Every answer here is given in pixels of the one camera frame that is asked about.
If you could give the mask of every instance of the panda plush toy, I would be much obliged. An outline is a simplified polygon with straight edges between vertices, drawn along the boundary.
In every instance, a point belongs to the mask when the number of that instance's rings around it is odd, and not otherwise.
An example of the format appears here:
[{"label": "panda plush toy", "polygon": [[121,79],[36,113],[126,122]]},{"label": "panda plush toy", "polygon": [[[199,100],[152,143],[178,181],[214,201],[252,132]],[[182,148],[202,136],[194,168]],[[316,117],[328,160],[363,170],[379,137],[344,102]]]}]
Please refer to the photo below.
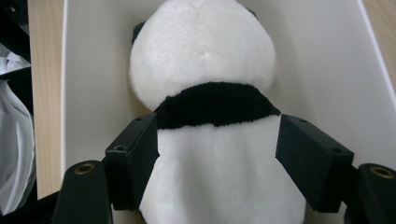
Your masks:
[{"label": "panda plush toy", "polygon": [[303,223],[276,160],[280,112],[270,36],[234,0],[168,0],[131,53],[137,97],[157,113],[159,159],[140,211],[153,223]]}]

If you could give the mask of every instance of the white plush body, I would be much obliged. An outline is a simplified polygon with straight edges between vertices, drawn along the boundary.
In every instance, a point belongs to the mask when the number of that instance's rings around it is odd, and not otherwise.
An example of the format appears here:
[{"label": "white plush body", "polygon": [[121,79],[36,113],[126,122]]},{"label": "white plush body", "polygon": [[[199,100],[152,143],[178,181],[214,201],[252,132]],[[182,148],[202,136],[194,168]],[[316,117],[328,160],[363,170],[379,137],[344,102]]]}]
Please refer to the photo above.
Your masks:
[{"label": "white plush body", "polygon": [[159,131],[147,223],[303,223],[304,197],[275,158],[279,122]]},{"label": "white plush body", "polygon": [[[130,72],[154,110],[207,82],[265,92],[275,65],[271,38],[234,0],[168,0],[134,42]],[[275,158],[279,121],[159,130],[161,156],[140,206],[147,223],[302,223],[304,198]]]}]

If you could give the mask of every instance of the panda head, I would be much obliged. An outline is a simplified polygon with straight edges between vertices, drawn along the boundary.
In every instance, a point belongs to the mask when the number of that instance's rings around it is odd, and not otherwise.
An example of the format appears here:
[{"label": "panda head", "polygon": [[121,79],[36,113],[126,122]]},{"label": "panda head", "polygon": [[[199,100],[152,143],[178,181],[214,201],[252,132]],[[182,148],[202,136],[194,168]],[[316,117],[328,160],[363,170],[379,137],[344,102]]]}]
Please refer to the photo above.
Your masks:
[{"label": "panda head", "polygon": [[136,30],[131,82],[151,110],[167,96],[207,82],[249,84],[264,92],[274,80],[270,36],[234,0],[168,0]]}]

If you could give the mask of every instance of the wooden surface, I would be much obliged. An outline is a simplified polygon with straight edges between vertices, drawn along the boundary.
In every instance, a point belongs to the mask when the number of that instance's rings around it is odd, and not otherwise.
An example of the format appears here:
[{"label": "wooden surface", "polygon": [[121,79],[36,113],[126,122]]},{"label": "wooden surface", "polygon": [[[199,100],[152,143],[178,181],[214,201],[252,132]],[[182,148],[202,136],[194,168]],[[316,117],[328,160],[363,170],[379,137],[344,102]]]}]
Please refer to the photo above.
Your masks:
[{"label": "wooden surface", "polygon": [[396,90],[396,0],[363,0]]},{"label": "wooden surface", "polygon": [[[396,1],[363,0],[396,89]],[[61,186],[61,68],[64,0],[29,0],[35,101],[37,186],[44,197]]]},{"label": "wooden surface", "polygon": [[61,186],[64,0],[29,0],[38,197]]}]

